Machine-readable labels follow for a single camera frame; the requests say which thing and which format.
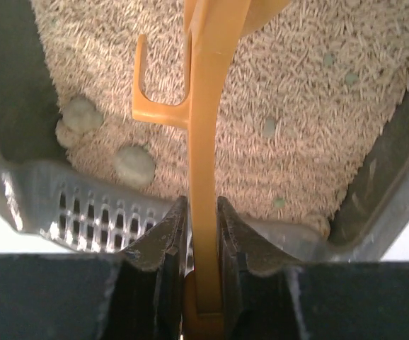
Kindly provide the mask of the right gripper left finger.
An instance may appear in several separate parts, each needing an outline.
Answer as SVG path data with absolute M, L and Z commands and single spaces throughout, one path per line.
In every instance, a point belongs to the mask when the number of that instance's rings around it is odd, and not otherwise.
M 188 203 L 114 254 L 0 254 L 0 339 L 177 339 Z

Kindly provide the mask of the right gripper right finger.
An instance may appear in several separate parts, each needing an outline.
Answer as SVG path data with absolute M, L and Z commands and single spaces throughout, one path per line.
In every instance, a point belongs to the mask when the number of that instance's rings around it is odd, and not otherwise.
M 226 339 L 409 339 L 409 262 L 302 262 L 217 218 Z

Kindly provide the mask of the yellow litter scoop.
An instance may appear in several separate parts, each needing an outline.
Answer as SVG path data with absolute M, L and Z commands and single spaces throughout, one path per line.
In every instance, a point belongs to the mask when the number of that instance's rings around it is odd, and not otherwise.
M 144 92 L 146 36 L 137 41 L 135 120 L 187 131 L 189 195 L 127 250 L 131 264 L 161 246 L 154 288 L 155 339 L 297 339 L 284 277 L 293 258 L 259 235 L 215 191 L 215 132 L 221 93 L 240 37 L 283 1 L 186 1 L 185 97 L 157 103 Z

